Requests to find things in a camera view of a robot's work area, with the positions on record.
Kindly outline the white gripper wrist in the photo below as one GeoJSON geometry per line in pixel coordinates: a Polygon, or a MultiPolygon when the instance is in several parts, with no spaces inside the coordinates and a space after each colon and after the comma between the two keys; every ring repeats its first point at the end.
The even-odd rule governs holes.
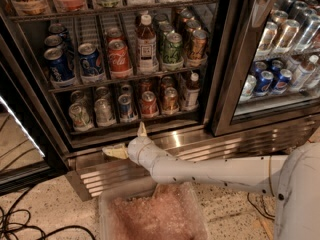
{"type": "Polygon", "coordinates": [[[140,122],[137,136],[128,144],[128,152],[123,143],[103,147],[102,152],[109,157],[122,160],[129,157],[132,162],[150,171],[156,160],[166,155],[166,151],[146,137],[147,130],[143,122],[140,122]]]}

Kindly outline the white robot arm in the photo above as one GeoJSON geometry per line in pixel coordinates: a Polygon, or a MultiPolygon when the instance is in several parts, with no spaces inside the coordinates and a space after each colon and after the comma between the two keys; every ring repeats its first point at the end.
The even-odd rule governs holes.
{"type": "Polygon", "coordinates": [[[320,239],[320,143],[306,143],[288,155],[186,161],[158,147],[140,125],[128,145],[103,152],[130,159],[160,184],[196,182],[272,195],[274,240],[320,239]]]}

